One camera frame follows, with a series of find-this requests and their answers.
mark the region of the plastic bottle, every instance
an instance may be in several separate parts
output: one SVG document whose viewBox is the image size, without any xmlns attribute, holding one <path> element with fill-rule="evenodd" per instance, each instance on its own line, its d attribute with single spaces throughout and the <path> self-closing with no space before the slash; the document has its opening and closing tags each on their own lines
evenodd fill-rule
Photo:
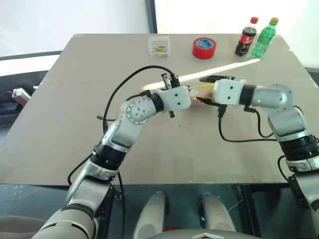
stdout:
<svg viewBox="0 0 319 239">
<path fill-rule="evenodd" d="M 270 45 L 272 39 L 276 35 L 277 23 L 278 23 L 278 18 L 273 17 L 270 20 L 269 25 L 261 31 L 258 37 L 257 43 L 254 46 L 254 50 L 252 53 L 253 56 L 262 57 L 265 55 L 265 52 L 268 46 Z"/>
<path fill-rule="evenodd" d="M 240 39 L 238 41 L 238 44 L 235 50 L 235 54 L 237 56 L 244 56 L 247 54 L 249 47 L 251 43 L 253 42 L 257 33 L 256 31 L 257 21 L 258 21 L 258 18 L 253 16 L 250 19 L 250 24 L 243 29 L 242 35 L 240 36 Z"/>
</svg>

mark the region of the green bottle cap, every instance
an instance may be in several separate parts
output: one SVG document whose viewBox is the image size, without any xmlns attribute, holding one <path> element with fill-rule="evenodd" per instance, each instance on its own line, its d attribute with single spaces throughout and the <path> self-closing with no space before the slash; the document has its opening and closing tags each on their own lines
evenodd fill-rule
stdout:
<svg viewBox="0 0 319 239">
<path fill-rule="evenodd" d="M 278 18 L 273 17 L 273 18 L 270 20 L 270 22 L 269 22 L 269 23 L 270 23 L 271 25 L 277 25 L 278 21 L 279 21 L 279 19 L 278 19 Z"/>
</svg>

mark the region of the green plastic bottle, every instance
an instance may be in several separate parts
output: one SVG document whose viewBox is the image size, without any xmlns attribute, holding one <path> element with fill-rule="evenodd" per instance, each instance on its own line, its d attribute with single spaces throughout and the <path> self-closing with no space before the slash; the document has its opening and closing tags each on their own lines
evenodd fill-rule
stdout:
<svg viewBox="0 0 319 239">
<path fill-rule="evenodd" d="M 269 44 L 271 43 L 271 40 L 276 35 L 277 23 L 278 23 L 278 18 L 273 17 L 270 20 L 269 25 L 261 31 L 258 37 L 257 43 L 253 49 L 253 53 L 252 53 L 253 56 L 262 57 L 265 55 L 265 52 Z"/>
</svg>

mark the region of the light gray surface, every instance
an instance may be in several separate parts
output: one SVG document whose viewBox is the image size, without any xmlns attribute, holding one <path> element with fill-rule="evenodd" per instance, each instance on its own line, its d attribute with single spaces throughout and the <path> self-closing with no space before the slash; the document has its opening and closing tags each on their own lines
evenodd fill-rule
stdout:
<svg viewBox="0 0 319 239">
<path fill-rule="evenodd" d="M 72 168 L 83 160 L 102 136 L 101 121 L 111 92 L 130 73 L 145 65 L 169 67 L 179 76 L 251 58 L 234 55 L 239 35 L 215 34 L 217 48 L 209 60 L 192 56 L 194 39 L 203 35 L 170 35 L 168 58 L 151 58 L 149 35 L 75 35 L 47 73 L 0 147 L 0 182 L 65 185 Z M 215 74 L 247 79 L 252 84 L 285 84 L 294 94 L 311 131 L 319 135 L 318 89 L 284 40 L 277 36 L 264 58 Z M 160 70 L 131 79 L 114 98 L 108 117 L 143 85 L 160 81 Z M 121 166 L 129 184 L 272 183 L 282 182 L 274 142 L 231 144 L 217 130 L 217 109 L 191 107 L 152 118 Z M 269 131 L 262 114 L 262 131 Z M 223 132 L 227 138 L 256 138 L 255 115 L 227 109 Z"/>
</svg>

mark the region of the gray chair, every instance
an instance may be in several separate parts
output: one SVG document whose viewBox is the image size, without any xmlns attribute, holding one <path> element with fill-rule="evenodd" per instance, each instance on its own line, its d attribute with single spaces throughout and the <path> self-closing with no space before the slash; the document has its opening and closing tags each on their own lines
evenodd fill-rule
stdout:
<svg viewBox="0 0 319 239">
<path fill-rule="evenodd" d="M 31 239 L 45 220 L 21 216 L 0 217 L 0 239 Z"/>
</svg>

